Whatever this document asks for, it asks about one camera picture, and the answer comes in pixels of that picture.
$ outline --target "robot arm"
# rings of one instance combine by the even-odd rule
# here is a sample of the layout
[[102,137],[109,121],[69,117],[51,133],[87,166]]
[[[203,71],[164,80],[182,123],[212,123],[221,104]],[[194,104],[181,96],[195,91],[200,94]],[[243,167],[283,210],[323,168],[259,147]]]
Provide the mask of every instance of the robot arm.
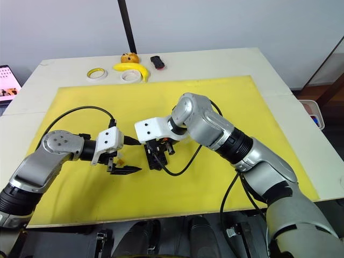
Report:
[[[189,134],[220,154],[244,177],[254,198],[268,204],[271,257],[340,257],[344,253],[343,243],[325,216],[301,193],[292,168],[257,139],[215,113],[207,97],[183,94],[165,121],[168,125],[160,127],[169,127],[173,131],[171,138],[175,132],[183,132],[178,137]],[[142,122],[149,124],[152,119]],[[140,123],[135,128],[141,143],[160,138],[159,132],[154,137],[145,134]]]
[[0,193],[0,227],[25,227],[40,198],[66,161],[80,159],[91,161],[92,165],[102,163],[107,165],[111,174],[130,174],[140,170],[131,166],[115,167],[113,158],[123,144],[139,145],[115,126],[99,133],[96,141],[90,140],[89,135],[75,135],[62,130],[47,133],[39,148],[22,161]]

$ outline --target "small black object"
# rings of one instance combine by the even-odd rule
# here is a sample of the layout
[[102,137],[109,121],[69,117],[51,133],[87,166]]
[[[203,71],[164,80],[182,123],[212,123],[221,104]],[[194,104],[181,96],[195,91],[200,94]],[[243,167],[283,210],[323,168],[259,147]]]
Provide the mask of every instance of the small black object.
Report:
[[[146,152],[146,156],[147,156],[147,161],[148,161],[148,165],[149,165],[149,169],[153,170],[161,170],[161,166],[159,165],[159,163],[155,160],[154,156],[152,155],[152,152],[148,152],[148,148],[147,145],[145,145],[145,152]],[[167,165],[167,160],[165,157],[165,153],[164,152],[158,152],[157,156],[159,158],[159,160],[164,164]]]
[[112,166],[112,171],[110,172],[110,175],[129,175],[140,170],[141,168],[134,166],[124,166],[122,168],[117,168],[116,164],[114,164],[114,166]]
[[107,258],[111,256],[111,251],[114,243],[112,230],[101,230],[96,237],[95,258]]
[[162,69],[165,67],[165,64],[161,61],[160,57],[158,55],[152,56],[150,58],[151,62],[154,64],[155,69]]
[[141,145],[141,143],[135,139],[135,138],[132,138],[130,136],[124,136],[124,142],[123,142],[125,145]]

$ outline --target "gray wall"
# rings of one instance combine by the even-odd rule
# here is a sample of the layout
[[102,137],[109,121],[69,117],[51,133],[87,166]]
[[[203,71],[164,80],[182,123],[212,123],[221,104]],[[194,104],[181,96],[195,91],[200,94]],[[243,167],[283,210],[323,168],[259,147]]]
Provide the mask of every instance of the gray wall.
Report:
[[[0,0],[0,64],[129,51],[116,0]],[[344,34],[343,0],[127,0],[139,53],[259,47],[293,89]]]
[[344,34],[343,0],[127,0],[127,7],[140,53],[259,47],[293,89]]
[[115,0],[0,0],[0,64],[21,84],[43,59],[128,51]]

